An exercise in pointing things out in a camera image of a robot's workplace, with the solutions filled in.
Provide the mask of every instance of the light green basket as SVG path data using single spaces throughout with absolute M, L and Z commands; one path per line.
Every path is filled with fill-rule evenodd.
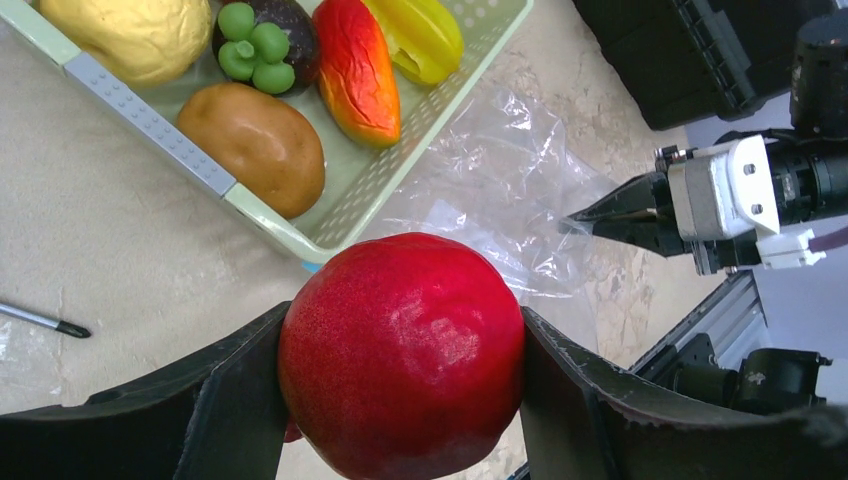
M 300 3 L 311 12 L 320 0 Z M 466 44 L 462 66 L 435 89 L 422 89 L 396 74 L 403 129 L 395 147 L 375 151 L 355 146 L 338 129 L 314 88 L 288 100 L 315 127 L 327 162 L 321 199 L 306 214 L 290 222 L 236 182 L 172 125 L 191 94 L 224 81 L 211 49 L 181 79 L 152 90 L 132 91 L 24 0 L 0 0 L 0 18 L 25 43 L 35 47 L 39 56 L 55 65 L 82 91 L 97 98 L 203 190 L 239 213 L 272 245 L 293 252 L 305 262 L 322 264 L 354 243 L 364 231 L 527 16 L 533 0 L 442 3 L 455 14 L 462 28 Z

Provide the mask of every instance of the table surface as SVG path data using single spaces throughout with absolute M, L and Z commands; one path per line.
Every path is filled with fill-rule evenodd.
M 226 336 L 308 278 L 8 35 L 0 65 L 0 298 L 96 332 L 79 341 L 0 318 L 0 412 L 81 403 Z M 536 0 L 484 82 L 540 99 L 570 148 L 616 181 L 686 143 L 682 129 L 648 129 L 571 2 Z M 598 240 L 586 290 L 600 353 L 628 366 L 722 279 Z M 516 420 L 453 478 L 504 479 L 524 458 Z M 306 442 L 281 462 L 285 478 L 340 478 Z

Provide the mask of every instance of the potato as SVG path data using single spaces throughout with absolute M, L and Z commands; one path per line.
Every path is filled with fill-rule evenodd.
M 240 83 L 196 92 L 177 128 L 285 219 L 298 217 L 324 191 L 324 151 L 300 112 Z

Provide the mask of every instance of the red apple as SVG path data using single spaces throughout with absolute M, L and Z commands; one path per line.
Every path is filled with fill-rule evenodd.
M 430 480 L 494 449 L 521 403 L 523 354 L 520 307 L 497 270 L 409 233 L 354 245 L 306 283 L 283 323 L 279 377 L 336 472 Z

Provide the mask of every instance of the black case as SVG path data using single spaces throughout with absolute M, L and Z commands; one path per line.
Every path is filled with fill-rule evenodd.
M 654 130 L 736 120 L 789 91 L 795 37 L 833 0 L 574 0 Z

